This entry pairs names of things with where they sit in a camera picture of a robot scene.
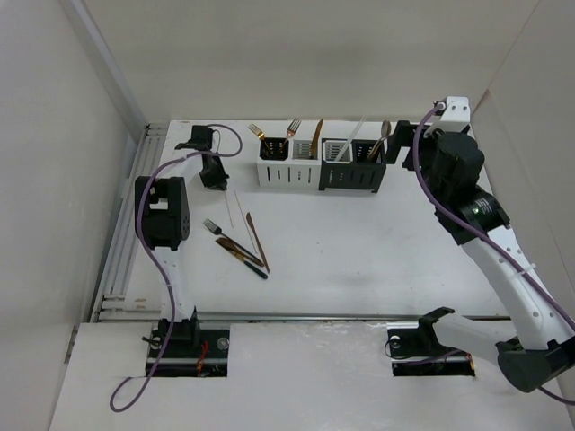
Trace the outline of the gold knife green handle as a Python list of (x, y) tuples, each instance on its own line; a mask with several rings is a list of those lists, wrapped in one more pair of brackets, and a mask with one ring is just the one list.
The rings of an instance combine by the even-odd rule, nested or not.
[(319, 145), (319, 141), (320, 141), (320, 135), (321, 135), (321, 131), (323, 128), (323, 122), (324, 119), (320, 119), (315, 127), (315, 131), (314, 131), (314, 135), (310, 144), (310, 153), (309, 153), (309, 159), (310, 160), (316, 160), (317, 159), (317, 153), (318, 153), (318, 145)]

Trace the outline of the white chopstick long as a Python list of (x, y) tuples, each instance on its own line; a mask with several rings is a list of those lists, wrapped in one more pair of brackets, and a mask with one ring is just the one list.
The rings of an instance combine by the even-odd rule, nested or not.
[(335, 158), (333, 159), (336, 163), (339, 162), (341, 160), (341, 158), (344, 156), (344, 154), (347, 152), (352, 140), (355, 138), (355, 136), (357, 135), (357, 133), (359, 132), (360, 128), (362, 126), (362, 123), (359, 122), (354, 129), (352, 130), (352, 132), (350, 133), (348, 139), (345, 141), (345, 143), (342, 145), (341, 149), (339, 150), (339, 152), (336, 154)]

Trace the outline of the rose gold fork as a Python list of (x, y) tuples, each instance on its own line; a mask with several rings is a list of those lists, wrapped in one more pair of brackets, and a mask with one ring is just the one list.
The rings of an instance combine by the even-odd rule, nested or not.
[(302, 122), (302, 120), (299, 118), (295, 118), (291, 121), (291, 123), (287, 127), (286, 137), (284, 138), (283, 142), (281, 143), (281, 146), (280, 146), (281, 149), (283, 149), (284, 146), (288, 143), (288, 140), (296, 134), (296, 132), (298, 131), (298, 129), (301, 125), (301, 122)]

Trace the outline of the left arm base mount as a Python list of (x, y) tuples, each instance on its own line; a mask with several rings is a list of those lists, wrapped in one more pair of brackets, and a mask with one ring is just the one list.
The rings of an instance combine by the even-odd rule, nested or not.
[(153, 377), (227, 377), (229, 329), (203, 329), (192, 341), (169, 341)]

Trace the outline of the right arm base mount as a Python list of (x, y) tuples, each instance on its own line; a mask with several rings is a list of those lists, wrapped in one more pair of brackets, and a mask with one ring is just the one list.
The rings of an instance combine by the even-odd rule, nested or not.
[(394, 377), (475, 377), (469, 354), (439, 345), (417, 324), (389, 325), (384, 350)]

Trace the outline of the thin white chopstick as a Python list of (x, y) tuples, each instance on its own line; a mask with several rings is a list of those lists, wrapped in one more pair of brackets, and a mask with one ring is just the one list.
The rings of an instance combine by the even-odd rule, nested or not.
[(226, 211), (227, 211), (227, 213), (228, 213), (229, 224), (230, 224), (231, 228), (233, 229), (233, 228), (234, 228), (234, 217), (233, 217), (233, 213), (232, 213), (232, 208), (231, 208), (230, 203), (229, 203), (228, 191), (227, 191), (227, 190), (224, 191), (224, 200), (225, 200), (225, 203), (226, 203)]

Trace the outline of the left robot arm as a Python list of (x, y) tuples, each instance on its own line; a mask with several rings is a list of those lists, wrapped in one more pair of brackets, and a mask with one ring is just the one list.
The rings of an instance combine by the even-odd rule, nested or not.
[(181, 356), (195, 354), (201, 343), (196, 306), (182, 264), (181, 247), (191, 229), (187, 185), (198, 177), (205, 189), (227, 189), (229, 175), (223, 160), (239, 152), (223, 154), (214, 146), (214, 135), (224, 128), (216, 123), (192, 126), (190, 138), (174, 147), (171, 160), (135, 182), (136, 236), (165, 285), (155, 337), (162, 344), (170, 340)]

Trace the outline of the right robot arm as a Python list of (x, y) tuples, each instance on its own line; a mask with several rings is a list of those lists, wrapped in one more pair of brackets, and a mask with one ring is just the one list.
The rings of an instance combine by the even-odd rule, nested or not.
[(483, 152), (466, 129), (431, 130), (406, 121), (390, 137), (387, 161), (395, 162), (403, 146), (410, 150), (403, 167), (415, 172), (439, 223), (481, 270), (514, 329), (505, 333), (439, 307), (388, 329), (390, 357), (419, 368), (472, 354), (495, 364), (517, 390), (542, 389), (574, 366), (574, 321), (526, 259), (500, 202), (479, 186)]

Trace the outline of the silver spoon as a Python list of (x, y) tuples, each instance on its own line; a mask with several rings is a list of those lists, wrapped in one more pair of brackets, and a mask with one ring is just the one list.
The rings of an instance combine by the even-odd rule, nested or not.
[(371, 150), (367, 156), (368, 162), (373, 162), (377, 158), (382, 144), (390, 136), (391, 131), (392, 131), (391, 122), (387, 119), (384, 120), (382, 122), (381, 129), (380, 129), (380, 137), (376, 141), (376, 143), (372, 146), (372, 148), (371, 148)]

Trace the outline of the bronze knife green handle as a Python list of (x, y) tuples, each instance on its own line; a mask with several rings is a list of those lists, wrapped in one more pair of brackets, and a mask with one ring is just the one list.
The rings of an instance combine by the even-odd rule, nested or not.
[(247, 268), (249, 268), (254, 274), (258, 277), (267, 280), (268, 275), (260, 270), (258, 267), (253, 265), (241, 252), (236, 251), (231, 245), (225, 243), (224, 238), (216, 239), (216, 243), (219, 244), (223, 249), (225, 249), (228, 253), (234, 256), (236, 259), (240, 260)]

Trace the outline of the copper knife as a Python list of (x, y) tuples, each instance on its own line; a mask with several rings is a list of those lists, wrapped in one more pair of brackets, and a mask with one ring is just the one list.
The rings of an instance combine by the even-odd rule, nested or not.
[(267, 271), (268, 273), (270, 273), (269, 262), (268, 262), (268, 260), (267, 260), (267, 258), (266, 258), (264, 249), (263, 249), (263, 247), (262, 247), (262, 245), (261, 245), (261, 241), (260, 241), (259, 236), (258, 236), (258, 234), (257, 234), (257, 232), (256, 232), (256, 228), (255, 228), (255, 224), (254, 224), (253, 219), (252, 219), (251, 212), (246, 213), (246, 217), (245, 217), (245, 218), (246, 218), (246, 222), (247, 222), (248, 226), (250, 227), (250, 229), (251, 229), (251, 231), (252, 231), (252, 235), (253, 235), (254, 240), (255, 240), (255, 243), (256, 243), (256, 245), (257, 245), (258, 252), (259, 252), (259, 254), (260, 254), (260, 256), (261, 256), (261, 260), (262, 260), (262, 262), (263, 262), (263, 265), (264, 265), (266, 271)]

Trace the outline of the gold fork green handle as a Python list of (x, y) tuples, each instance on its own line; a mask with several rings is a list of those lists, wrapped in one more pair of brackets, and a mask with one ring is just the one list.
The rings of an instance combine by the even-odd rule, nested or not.
[(257, 137), (259, 140), (263, 141), (263, 140), (265, 139), (265, 134), (264, 134), (264, 132), (263, 132), (259, 127), (257, 127), (255, 124), (251, 123), (251, 124), (248, 126), (248, 129), (249, 129), (254, 135), (256, 135), (256, 137)]

